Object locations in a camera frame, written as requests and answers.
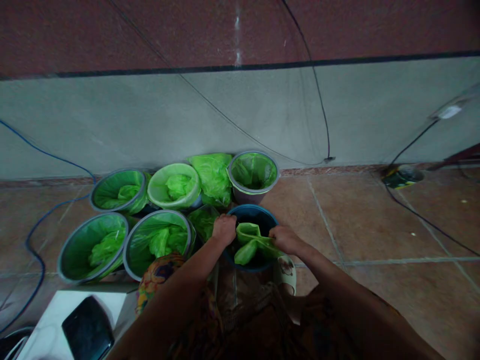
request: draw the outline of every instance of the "power cord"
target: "power cord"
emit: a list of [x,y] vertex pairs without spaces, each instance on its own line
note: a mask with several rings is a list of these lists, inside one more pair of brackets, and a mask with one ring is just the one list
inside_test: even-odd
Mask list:
[[[58,157],[56,155],[53,155],[49,152],[46,152],[46,151],[43,151],[42,149],[40,149],[39,147],[33,145],[30,141],[28,141],[23,135],[21,135],[17,130],[15,130],[13,127],[11,127],[9,124],[7,124],[5,121],[1,120],[0,119],[0,123],[2,125],[4,125],[7,129],[9,129],[10,131],[12,131],[15,135],[17,135],[20,139],[22,139],[24,142],[26,142],[28,145],[30,145],[32,148],[34,148],[35,150],[38,150],[39,152],[45,154],[45,155],[48,155],[54,159],[57,159],[57,160],[61,160],[65,163],[68,163],[68,164],[71,164],[73,166],[76,166],[77,168],[80,168],[82,170],[85,170],[92,178],[93,180],[93,184],[95,185],[97,183],[97,181],[95,180],[95,176],[90,172],[88,171],[86,168],[84,168],[83,166],[80,166],[80,165],[77,165],[69,160],[66,160],[66,159],[63,159],[61,157]],[[35,290],[33,291],[33,293],[30,295],[30,297],[28,298],[27,302],[25,303],[25,305],[21,308],[21,310],[13,317],[13,319],[7,324],[5,325],[2,329],[0,329],[0,334],[3,333],[8,327],[10,327],[10,325],[12,325],[15,321],[17,321],[17,319],[25,312],[25,310],[29,307],[29,305],[32,303],[32,300],[34,299],[34,297],[37,295],[37,293],[39,292],[39,289],[40,287],[42,286],[42,283],[44,282],[44,279],[45,279],[45,263],[42,259],[42,257],[35,251],[35,249],[32,247],[32,245],[30,244],[30,239],[33,235],[33,233],[35,232],[35,230],[38,228],[38,226],[42,223],[43,220],[45,220],[51,213],[53,213],[55,211],[55,209],[61,207],[62,205],[65,205],[65,204],[69,204],[69,203],[74,203],[78,200],[82,200],[82,199],[86,199],[88,198],[89,195],[86,195],[86,196],[82,196],[82,197],[78,197],[78,198],[74,198],[72,200],[69,200],[69,201],[64,201],[64,202],[61,202],[57,205],[55,205],[54,207],[52,207],[47,213],[45,213],[41,218],[40,220],[38,220],[36,222],[35,225],[33,225],[33,227],[31,228],[30,232],[28,233],[28,235],[26,236],[26,240],[25,240],[25,247],[26,247],[26,250],[33,255],[33,257],[40,263],[40,279],[38,280],[38,283],[35,287]]]
[[[438,123],[440,121],[440,118],[436,118],[430,125],[428,125],[426,127],[425,130],[423,130],[411,143],[409,143],[407,146],[405,146],[403,148],[402,151],[400,151],[398,153],[397,156],[395,156],[395,158],[392,160],[392,162],[390,163],[390,165],[388,165],[387,169],[386,169],[386,172],[388,172],[389,170],[392,169],[395,161],[397,161],[397,159],[399,158],[400,155],[402,155],[405,150],[407,150],[409,147],[411,147],[415,142],[417,142],[418,139],[420,139],[428,130],[430,130],[436,123]],[[408,206],[406,206],[405,204],[403,204],[401,201],[399,201],[393,194],[392,192],[390,191],[390,188],[386,185],[385,185],[385,188],[388,192],[388,194],[390,195],[390,197],[393,199],[393,201],[395,201],[397,204],[399,204],[401,207],[407,209],[409,212],[411,212],[412,214],[414,214],[415,216],[419,217],[420,219],[422,219],[424,222],[426,222],[428,225],[430,225],[432,228],[434,228],[435,230],[437,230],[438,232],[440,232],[442,235],[444,235],[445,237],[447,237],[448,239],[450,239],[452,242],[454,242],[455,244],[461,246],[462,248],[468,250],[469,252],[471,252],[472,254],[475,254],[476,256],[480,257],[480,253],[472,250],[471,248],[469,248],[468,246],[464,245],[463,243],[461,243],[460,241],[458,240],[455,240],[452,236],[450,236],[449,234],[447,234],[445,231],[443,231],[441,228],[439,228],[438,226],[436,226],[435,224],[431,223],[430,221],[428,221],[426,218],[424,218],[423,216],[421,216],[418,212],[412,210],[411,208],[409,208]]]
[[[125,20],[125,22],[130,25],[130,27],[137,33],[137,35],[143,40],[143,42],[155,53],[155,55],[157,55],[170,69],[176,70],[176,68],[174,68],[170,64],[168,59],[157,49],[157,47],[153,44],[153,42],[149,40],[149,38],[143,33],[143,31],[140,30],[140,28],[137,26],[137,24],[135,24],[135,22],[132,19],[130,19],[130,17],[122,10],[122,8],[119,5],[117,5],[117,3],[114,0],[108,0],[108,2],[113,7],[113,9]],[[202,94],[202,92],[200,90],[198,90],[195,87],[195,85],[193,85],[181,72],[176,71],[175,74],[178,75],[190,88],[192,88],[192,90],[195,91],[208,105],[210,105],[210,107],[212,107],[217,113],[219,113],[225,121],[227,121],[237,131],[239,131],[240,133],[242,133],[243,135],[248,137],[253,142],[257,143],[261,147],[271,151],[274,154],[277,154],[278,156],[280,156],[284,159],[290,160],[294,163],[297,163],[297,164],[300,164],[300,165],[303,165],[303,166],[314,167],[314,166],[318,166],[320,164],[323,164],[325,162],[325,161],[322,161],[322,162],[319,162],[319,163],[307,163],[307,162],[302,162],[302,161],[299,161],[299,160],[295,160],[294,158],[286,156],[286,155],[272,149],[271,147],[263,144],[262,142],[258,141],[256,138],[251,136],[248,132],[243,130],[240,126],[238,126],[232,119],[230,119],[212,101],[210,101],[204,94]],[[317,82],[316,85],[317,85],[318,91],[320,93],[320,88],[319,88],[319,84],[318,84],[318,81],[317,81],[317,75],[316,74],[315,74],[315,80]],[[330,158],[330,137],[328,135],[328,126],[326,127],[326,130],[327,130],[327,139],[328,139],[328,158],[327,159],[329,159]]]
[[[300,33],[301,39],[303,40],[303,43],[305,44],[305,49],[306,49],[306,52],[308,53],[308,59],[312,63],[313,62],[312,53],[310,52],[309,44],[307,43],[307,40],[305,40],[304,32],[300,28],[300,25],[299,25],[299,22],[297,21],[297,18],[295,18],[295,15],[290,10],[290,7],[288,6],[287,2],[285,0],[281,0],[281,2],[285,6],[288,13],[290,14],[291,19],[295,23],[295,26],[298,29],[298,32]],[[330,161],[334,160],[335,158],[330,156],[329,123],[327,122],[327,115],[325,114],[324,101],[322,100],[322,93],[320,91],[319,79],[317,78],[317,71],[315,70],[315,66],[313,66],[313,65],[311,66],[311,69],[313,70],[313,75],[315,77],[316,90],[318,91],[318,97],[320,98],[321,112],[323,113],[323,119],[325,120],[326,141],[327,141],[327,144],[328,144],[328,154],[327,154],[326,158],[324,159],[324,161],[325,162],[330,162]]]

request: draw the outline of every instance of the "trash bin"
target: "trash bin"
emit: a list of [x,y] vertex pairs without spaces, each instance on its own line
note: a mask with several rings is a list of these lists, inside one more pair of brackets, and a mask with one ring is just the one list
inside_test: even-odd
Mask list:
[[200,178],[193,167],[173,163],[151,177],[147,193],[150,201],[166,210],[187,210],[202,204]]
[[[85,221],[66,240],[57,261],[60,277],[68,283],[98,281],[118,268],[122,262],[125,240],[131,224],[118,212],[107,212]],[[92,250],[102,242],[109,248],[100,249],[100,259],[92,266]]]
[[197,233],[187,218],[173,210],[152,212],[131,230],[123,249],[123,265],[133,279],[141,281],[145,271],[156,259],[150,251],[153,234],[170,226],[181,227],[186,232],[186,241],[181,253],[186,259],[190,257]]
[[261,151],[237,154],[228,166],[228,177],[238,204],[260,204],[265,194],[278,182],[277,162]]
[[149,202],[147,185],[151,175],[136,169],[121,169],[101,179],[90,193],[90,205],[98,212],[133,215]]
[[[270,229],[279,224],[275,216],[273,216],[270,211],[253,204],[245,204],[234,207],[228,213],[236,216],[237,226],[240,223],[252,223],[258,225],[260,228],[260,234],[264,237],[268,237]],[[276,259],[265,258],[260,251],[257,251],[255,256],[248,264],[236,264],[234,260],[235,254],[241,247],[242,244],[240,244],[238,239],[235,238],[235,240],[233,240],[233,242],[223,251],[223,256],[228,260],[228,262],[241,271],[259,273],[267,270],[272,266],[273,263],[277,261]]]

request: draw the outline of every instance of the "tiled floor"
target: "tiled floor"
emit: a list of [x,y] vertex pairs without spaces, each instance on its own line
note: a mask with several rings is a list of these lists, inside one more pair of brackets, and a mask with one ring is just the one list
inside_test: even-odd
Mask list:
[[[480,178],[480,169],[468,173]],[[23,248],[31,226],[56,203],[90,190],[89,185],[0,190],[0,327],[27,300],[39,278],[39,265]],[[440,170],[393,193],[480,252],[480,185],[456,170]],[[283,177],[261,205],[389,301],[447,359],[479,356],[480,258],[394,203],[375,174]],[[45,260],[47,277],[11,329],[37,321],[55,290],[66,286],[56,273],[57,256],[70,232],[95,214],[87,200],[78,201],[59,208],[36,230],[32,244]],[[297,293],[303,296],[318,282],[300,259],[294,261]],[[268,271],[260,276],[236,271],[222,259],[220,310],[242,303],[270,277]],[[120,273],[108,280],[127,278]]]

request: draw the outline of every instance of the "black wire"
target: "black wire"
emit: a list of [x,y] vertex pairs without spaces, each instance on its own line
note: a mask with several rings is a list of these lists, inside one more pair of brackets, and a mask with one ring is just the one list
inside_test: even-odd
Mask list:
[[395,196],[392,194],[392,192],[390,191],[389,187],[387,185],[385,185],[386,187],[386,190],[388,191],[388,193],[390,194],[390,197],[393,199],[393,201],[395,201],[397,204],[399,204],[400,206],[404,207],[405,209],[407,209],[409,212],[411,212],[412,214],[418,216],[420,219],[422,219],[424,222],[426,222],[428,225],[430,225],[432,228],[434,228],[435,230],[439,231],[441,234],[445,235],[447,238],[449,238],[451,241],[453,241],[455,244],[461,246],[462,248],[464,249],[467,249],[469,252],[475,254],[476,256],[480,257],[480,253],[472,250],[471,248],[469,248],[468,246],[462,244],[460,241],[458,240],[455,240],[452,236],[448,235],[445,231],[443,231],[441,228],[439,228],[438,226],[432,224],[430,221],[428,221],[426,218],[424,218],[423,216],[421,216],[418,212],[415,212],[413,211],[411,208],[409,208],[408,206],[406,206],[405,204],[401,203],[399,200],[397,200],[395,198]]
[[[386,173],[388,173],[388,170],[390,170],[393,166],[393,164],[395,163],[395,161],[397,161],[397,159],[399,158],[400,155],[402,155],[405,150],[407,150],[409,147],[411,147],[418,139],[420,139],[428,130],[430,130],[436,123],[438,123],[440,121],[440,118],[436,118],[430,125],[428,125],[426,127],[425,130],[423,130],[415,139],[413,139],[413,141],[411,143],[409,143],[407,146],[405,146],[403,148],[402,151],[400,151],[398,153],[397,156],[395,156],[395,158],[391,161],[390,165],[388,165],[388,168],[386,170]],[[395,201],[397,204],[399,204],[401,207],[407,209],[409,212],[411,212],[412,214],[418,216],[420,219],[422,219],[424,222],[426,222],[427,224],[429,224],[432,228],[434,228],[435,230],[439,231],[441,234],[445,235],[448,239],[450,239],[451,241],[453,241],[455,244],[461,246],[462,248],[464,249],[467,249],[469,252],[475,254],[476,256],[480,257],[480,253],[472,250],[471,248],[469,248],[468,246],[462,244],[460,241],[458,240],[455,240],[452,236],[448,235],[445,231],[443,231],[442,229],[440,229],[438,226],[436,226],[435,224],[431,223],[430,221],[428,221],[426,218],[424,218],[423,216],[421,216],[418,212],[412,210],[411,208],[409,208],[408,206],[406,206],[405,204],[401,203],[399,200],[397,200],[397,198],[395,198],[395,196],[392,194],[392,192],[390,191],[389,187],[387,186],[387,184],[384,184],[385,185],[385,188],[386,190],[388,191],[388,193],[390,194],[390,197],[393,199],[393,201]]]
[[465,173],[465,171],[464,171],[464,170],[462,169],[462,167],[460,166],[460,161],[457,161],[457,162],[456,162],[456,167],[458,168],[458,171],[460,172],[460,174],[461,174],[464,178],[466,178],[466,179],[468,179],[468,180],[472,180],[474,183],[480,184],[480,180],[479,180],[479,179],[474,178],[474,177],[471,177],[471,176],[469,176],[469,175],[467,175],[467,174]]
[[428,126],[426,127],[425,130],[423,130],[423,131],[420,133],[420,135],[418,135],[415,139],[413,139],[413,141],[412,141],[411,143],[409,143],[407,146],[405,146],[405,147],[403,148],[403,150],[400,151],[400,152],[398,153],[398,155],[395,156],[395,158],[391,161],[390,165],[388,165],[387,171],[392,168],[392,165],[394,164],[394,162],[397,161],[397,159],[400,157],[400,155],[402,155],[402,154],[405,152],[405,150],[407,150],[409,147],[411,147],[418,139],[420,139],[428,130],[430,130],[430,129],[431,129],[436,123],[438,123],[439,121],[440,121],[440,118],[437,117],[430,125],[428,125]]
[[[167,58],[157,49],[157,47],[148,39],[148,37],[140,30],[140,28],[134,23],[133,20],[131,20],[129,18],[129,16],[120,8],[120,6],[118,6],[114,0],[108,0],[108,2],[111,4],[111,6],[119,13],[119,15],[131,26],[131,28],[138,34],[138,36],[140,36],[140,38],[145,42],[146,45],[148,45],[148,47],[172,70],[176,70],[176,68],[174,68],[170,62],[167,60]],[[255,143],[259,144],[261,147],[264,147],[265,149],[268,149],[270,150],[272,153],[274,154],[277,154],[278,156],[281,156],[282,158],[285,158],[287,160],[290,160],[294,163],[297,163],[297,164],[300,164],[300,165],[304,165],[304,166],[318,166],[318,165],[321,165],[323,164],[323,161],[322,162],[318,162],[318,163],[306,163],[306,162],[302,162],[302,161],[298,161],[298,160],[295,160],[291,157],[288,157],[278,151],[275,151],[273,150],[271,147],[268,147],[267,145],[263,144],[262,142],[258,141],[256,138],[254,138],[253,136],[251,136],[248,132],[246,132],[245,130],[243,130],[240,126],[238,126],[233,120],[231,120],[223,111],[221,111],[217,106],[215,106],[215,104],[213,104],[205,95],[203,95],[200,90],[198,90],[190,81],[187,80],[187,78],[185,78],[185,76],[183,76],[182,73],[180,73],[179,71],[177,71],[175,73],[176,75],[178,75],[188,86],[190,86],[204,101],[206,101],[215,111],[217,111],[226,121],[228,121],[235,129],[237,129],[239,132],[241,132],[242,134],[244,134],[246,137],[248,137],[249,139],[251,139],[252,141],[254,141]],[[328,141],[328,153],[330,154],[330,140]]]
[[[290,7],[288,6],[287,2],[285,0],[281,0],[283,5],[285,6],[286,10],[290,14],[291,19],[295,23],[296,28],[298,29],[298,32],[300,33],[301,39],[303,40],[303,43],[305,44],[306,52],[308,53],[308,59],[310,62],[312,62],[312,53],[310,52],[309,45],[307,43],[307,40],[305,40],[305,35],[302,29],[300,28],[300,25],[297,21],[297,18],[295,18],[295,15],[292,13],[290,10]],[[329,123],[327,122],[327,115],[325,114],[325,107],[324,107],[324,101],[322,100],[322,93],[320,92],[320,86],[319,86],[319,79],[317,78],[317,71],[315,70],[315,66],[311,66],[311,69],[313,70],[313,75],[315,76],[315,84],[316,84],[316,90],[318,91],[318,97],[320,98],[320,105],[321,105],[321,112],[323,113],[323,119],[325,120],[325,128],[326,128],[326,141],[328,144],[328,154],[325,160],[333,160],[330,157],[330,134],[329,134]]]

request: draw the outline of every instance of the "black object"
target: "black object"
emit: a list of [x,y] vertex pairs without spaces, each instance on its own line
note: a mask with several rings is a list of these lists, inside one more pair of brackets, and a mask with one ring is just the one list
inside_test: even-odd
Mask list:
[[61,328],[75,360],[102,359],[114,344],[109,319],[93,296],[83,300]]

